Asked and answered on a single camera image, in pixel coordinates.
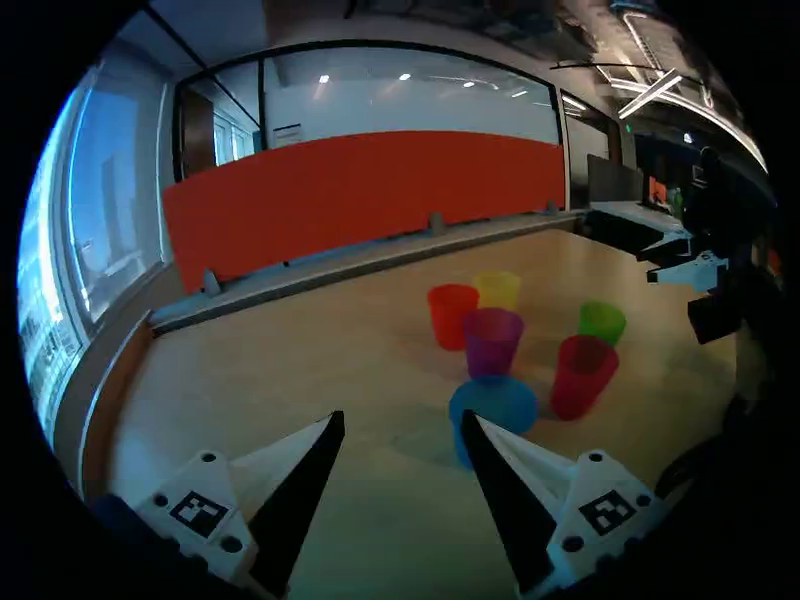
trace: orange panel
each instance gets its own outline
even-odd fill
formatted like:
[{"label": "orange panel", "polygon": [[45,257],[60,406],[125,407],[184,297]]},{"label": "orange panel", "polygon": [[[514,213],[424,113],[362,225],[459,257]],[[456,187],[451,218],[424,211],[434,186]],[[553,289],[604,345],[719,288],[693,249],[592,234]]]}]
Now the orange panel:
[{"label": "orange panel", "polygon": [[323,250],[447,223],[564,206],[561,146],[400,131],[315,140],[209,169],[164,193],[188,292]]}]

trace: blue cup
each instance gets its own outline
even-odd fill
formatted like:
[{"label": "blue cup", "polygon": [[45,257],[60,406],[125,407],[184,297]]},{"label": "blue cup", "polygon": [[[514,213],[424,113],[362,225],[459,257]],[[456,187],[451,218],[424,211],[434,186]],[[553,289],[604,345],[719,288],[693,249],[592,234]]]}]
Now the blue cup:
[{"label": "blue cup", "polygon": [[516,434],[528,431],[539,415],[536,394],[527,385],[511,377],[487,375],[460,386],[450,399],[448,412],[453,423],[456,455],[459,462],[470,471],[472,463],[461,437],[461,417],[465,410],[472,410],[487,421]]}]

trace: orange cup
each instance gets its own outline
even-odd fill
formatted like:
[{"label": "orange cup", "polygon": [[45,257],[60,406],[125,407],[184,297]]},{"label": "orange cup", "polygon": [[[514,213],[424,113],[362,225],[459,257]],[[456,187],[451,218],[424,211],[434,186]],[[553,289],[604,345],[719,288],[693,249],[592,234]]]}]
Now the orange cup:
[{"label": "orange cup", "polygon": [[428,306],[436,341],[445,350],[463,350],[464,317],[478,308],[478,290],[469,285],[448,283],[428,292]]}]

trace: table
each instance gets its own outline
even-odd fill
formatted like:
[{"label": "table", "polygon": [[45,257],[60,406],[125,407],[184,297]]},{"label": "table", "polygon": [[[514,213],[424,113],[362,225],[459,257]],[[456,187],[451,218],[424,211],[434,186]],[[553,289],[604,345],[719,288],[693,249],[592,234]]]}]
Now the table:
[{"label": "table", "polygon": [[[700,346],[686,286],[647,263],[548,230],[343,281],[158,338],[115,432],[110,487],[137,502],[200,449],[235,457],[343,409],[347,434],[293,579],[294,598],[513,598],[474,475],[454,456],[447,404],[463,353],[436,347],[427,290],[483,270],[523,279],[514,375],[543,401],[526,434],[569,458],[602,448],[648,485],[719,431],[733,337]],[[620,368],[593,411],[548,416],[559,343],[587,299],[619,306]]]},{"label": "table", "polygon": [[644,225],[661,233],[683,233],[686,231],[679,219],[672,215],[646,208],[638,202],[592,202],[590,208],[632,223]]}]

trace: red cup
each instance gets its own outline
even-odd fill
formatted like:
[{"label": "red cup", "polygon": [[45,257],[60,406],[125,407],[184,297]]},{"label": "red cup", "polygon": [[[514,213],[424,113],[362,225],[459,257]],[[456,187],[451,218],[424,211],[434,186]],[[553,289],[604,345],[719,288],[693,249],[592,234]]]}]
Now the red cup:
[{"label": "red cup", "polygon": [[436,341],[445,350],[463,350],[464,317],[478,308],[478,290],[469,285],[448,283],[428,292],[428,306]]},{"label": "red cup", "polygon": [[556,382],[550,406],[565,421],[585,415],[619,366],[614,347],[593,335],[575,335],[558,350]]}]

